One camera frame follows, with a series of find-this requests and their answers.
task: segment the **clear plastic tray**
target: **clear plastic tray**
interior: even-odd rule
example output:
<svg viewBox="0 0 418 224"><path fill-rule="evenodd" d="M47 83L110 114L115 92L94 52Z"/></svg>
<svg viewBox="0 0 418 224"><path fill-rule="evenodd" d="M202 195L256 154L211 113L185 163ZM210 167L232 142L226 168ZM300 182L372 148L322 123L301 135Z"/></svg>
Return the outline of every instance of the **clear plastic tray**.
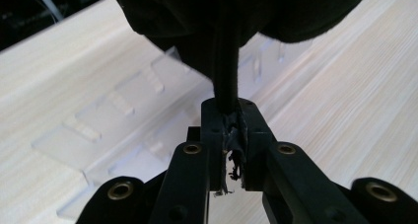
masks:
<svg viewBox="0 0 418 224"><path fill-rule="evenodd" d="M253 37L240 51L240 97L251 99L310 45ZM79 170L87 184L57 207L58 216L76 220L112 178L147 182L165 170L187 128L200 125L200 104L212 97L211 82L182 64L171 49L45 133L34 149Z"/></svg>

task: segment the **black fabric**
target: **black fabric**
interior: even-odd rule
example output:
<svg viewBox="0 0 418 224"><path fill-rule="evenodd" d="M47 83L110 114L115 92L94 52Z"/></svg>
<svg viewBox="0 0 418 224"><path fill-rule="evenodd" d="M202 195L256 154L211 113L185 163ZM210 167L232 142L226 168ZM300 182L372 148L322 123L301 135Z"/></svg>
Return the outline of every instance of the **black fabric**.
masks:
<svg viewBox="0 0 418 224"><path fill-rule="evenodd" d="M284 42L316 37L360 1L117 0L135 32L162 50L175 46L184 63L212 80L217 102L225 102L219 109L226 113L237 97L238 60L228 58L238 58L234 48L257 32Z"/></svg>

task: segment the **metal screw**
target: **metal screw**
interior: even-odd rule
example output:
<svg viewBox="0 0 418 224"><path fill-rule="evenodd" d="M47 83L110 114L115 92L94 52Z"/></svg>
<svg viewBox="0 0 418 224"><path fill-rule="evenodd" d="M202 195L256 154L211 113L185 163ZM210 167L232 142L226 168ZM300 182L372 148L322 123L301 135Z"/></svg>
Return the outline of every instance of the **metal screw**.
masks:
<svg viewBox="0 0 418 224"><path fill-rule="evenodd" d="M373 197L386 202L397 201L396 194L387 187L379 185L377 183L368 183L366 185L366 191Z"/></svg>
<svg viewBox="0 0 418 224"><path fill-rule="evenodd" d="M277 151L286 155L292 155L296 153L296 149L293 146L281 144L277 146Z"/></svg>
<svg viewBox="0 0 418 224"><path fill-rule="evenodd" d="M107 192L107 197L111 200L122 200L133 192L133 184L131 182L123 182L114 184Z"/></svg>
<svg viewBox="0 0 418 224"><path fill-rule="evenodd" d="M187 144L183 147L183 152L186 154L197 154L202 151L202 146L199 144Z"/></svg>

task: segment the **wooden table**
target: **wooden table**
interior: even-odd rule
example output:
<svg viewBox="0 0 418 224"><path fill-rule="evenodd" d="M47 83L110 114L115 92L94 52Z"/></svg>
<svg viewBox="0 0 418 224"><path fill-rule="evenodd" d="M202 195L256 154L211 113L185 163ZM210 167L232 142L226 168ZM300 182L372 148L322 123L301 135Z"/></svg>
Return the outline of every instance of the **wooden table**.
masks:
<svg viewBox="0 0 418 224"><path fill-rule="evenodd" d="M279 140L335 182L386 180L418 199L418 1L364 0L252 99ZM114 0L0 54L0 223L73 223L83 175L31 143L161 54ZM259 193L212 198L211 223L266 223Z"/></svg>

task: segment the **light wood surface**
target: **light wood surface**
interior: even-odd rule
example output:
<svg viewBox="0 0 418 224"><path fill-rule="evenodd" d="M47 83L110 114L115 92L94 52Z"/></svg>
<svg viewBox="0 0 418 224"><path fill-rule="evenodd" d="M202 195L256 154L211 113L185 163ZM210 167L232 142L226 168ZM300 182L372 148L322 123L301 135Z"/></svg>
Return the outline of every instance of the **light wood surface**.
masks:
<svg viewBox="0 0 418 224"><path fill-rule="evenodd" d="M386 180L418 199L418 1L364 0L255 101L279 140L335 182ZM160 51L104 0L0 54L0 223L73 223L83 175L31 143ZM266 223L259 193L212 198L210 223Z"/></svg>

